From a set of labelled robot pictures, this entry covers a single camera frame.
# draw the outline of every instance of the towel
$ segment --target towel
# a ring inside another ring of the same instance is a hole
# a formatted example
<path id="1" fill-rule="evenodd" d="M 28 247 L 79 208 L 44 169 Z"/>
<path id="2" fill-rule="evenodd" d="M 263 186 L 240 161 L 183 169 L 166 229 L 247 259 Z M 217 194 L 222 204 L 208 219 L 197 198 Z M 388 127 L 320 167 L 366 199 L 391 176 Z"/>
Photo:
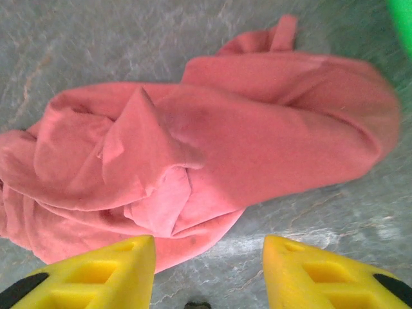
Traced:
<path id="1" fill-rule="evenodd" d="M 397 143 L 397 97 L 368 63 L 294 51 L 296 26 L 241 34 L 178 84 L 63 91 L 1 134 L 0 236 L 53 263 L 150 234 L 159 272 L 250 205 L 365 175 Z"/>

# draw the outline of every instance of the marble surface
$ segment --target marble surface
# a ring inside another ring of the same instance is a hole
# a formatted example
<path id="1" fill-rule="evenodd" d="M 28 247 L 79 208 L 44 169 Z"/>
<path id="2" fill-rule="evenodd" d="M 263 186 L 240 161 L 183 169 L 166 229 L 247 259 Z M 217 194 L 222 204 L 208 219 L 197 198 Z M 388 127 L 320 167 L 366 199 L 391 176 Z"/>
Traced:
<path id="1" fill-rule="evenodd" d="M 412 65 L 383 0 L 2 0 L 0 131 L 26 128 L 67 88 L 114 80 L 179 81 L 185 63 L 236 34 L 299 16 L 297 48 L 371 61 L 404 106 L 389 158 L 354 182 L 250 207 L 197 258 L 155 277 L 152 308 L 208 300 L 268 308 L 261 265 L 267 234 L 327 248 L 412 284 Z M 0 239 L 0 290 L 42 263 Z"/>

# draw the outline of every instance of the black rubber pad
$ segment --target black rubber pad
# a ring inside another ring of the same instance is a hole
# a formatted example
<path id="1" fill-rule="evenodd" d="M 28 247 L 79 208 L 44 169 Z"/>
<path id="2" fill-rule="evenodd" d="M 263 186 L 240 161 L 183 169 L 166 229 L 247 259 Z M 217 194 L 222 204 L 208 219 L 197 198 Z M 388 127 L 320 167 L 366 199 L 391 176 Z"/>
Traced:
<path id="1" fill-rule="evenodd" d="M 48 278 L 49 274 L 41 272 L 39 274 L 18 280 L 12 286 L 0 293 L 0 309 L 11 309 L 24 296 Z"/>
<path id="2" fill-rule="evenodd" d="M 412 288 L 409 285 L 382 274 L 374 274 L 373 277 L 375 277 L 381 285 L 391 291 L 393 295 L 412 308 Z"/>
<path id="3" fill-rule="evenodd" d="M 212 309 L 209 303 L 187 303 L 184 309 Z"/>

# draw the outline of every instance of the gray marble floor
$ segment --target gray marble floor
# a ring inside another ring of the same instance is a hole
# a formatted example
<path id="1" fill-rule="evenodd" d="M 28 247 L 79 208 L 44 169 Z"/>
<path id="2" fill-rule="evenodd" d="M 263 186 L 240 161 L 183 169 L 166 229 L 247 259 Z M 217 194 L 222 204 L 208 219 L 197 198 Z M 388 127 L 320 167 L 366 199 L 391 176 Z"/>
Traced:
<path id="1" fill-rule="evenodd" d="M 213 54 L 282 14 L 300 18 L 297 47 L 368 60 L 404 106 L 397 149 L 354 182 L 250 207 L 212 249 L 158 274 L 153 308 L 209 300 L 268 308 L 261 270 L 266 234 L 327 248 L 412 284 L 412 65 L 383 0 L 2 0 L 0 128 L 25 128 L 57 92 L 111 80 L 179 81 L 185 63 Z M 0 290 L 42 263 L 0 239 Z"/>

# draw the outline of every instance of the green object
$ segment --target green object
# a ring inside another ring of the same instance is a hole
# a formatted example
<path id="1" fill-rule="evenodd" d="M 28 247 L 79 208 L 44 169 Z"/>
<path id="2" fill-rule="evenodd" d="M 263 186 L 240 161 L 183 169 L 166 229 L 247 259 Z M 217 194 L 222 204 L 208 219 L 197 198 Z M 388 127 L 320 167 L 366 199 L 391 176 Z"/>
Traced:
<path id="1" fill-rule="evenodd" d="M 412 57 L 412 0 L 388 0 L 401 41 Z"/>

